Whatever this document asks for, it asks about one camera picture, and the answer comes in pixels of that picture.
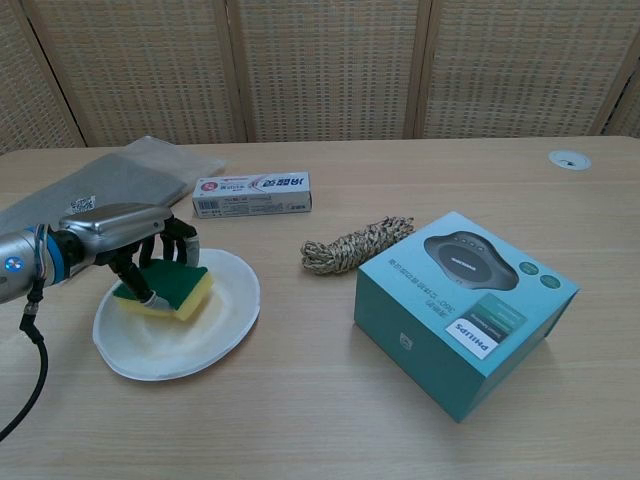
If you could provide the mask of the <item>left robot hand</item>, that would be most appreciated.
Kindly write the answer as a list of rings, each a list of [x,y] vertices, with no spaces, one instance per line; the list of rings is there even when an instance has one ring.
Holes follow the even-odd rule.
[[[57,244],[71,277],[90,265],[107,265],[145,307],[175,312],[156,293],[142,270],[151,261],[155,237],[163,242],[163,258],[196,267],[200,243],[196,229],[176,218],[170,208],[144,203],[116,203],[62,218]]]

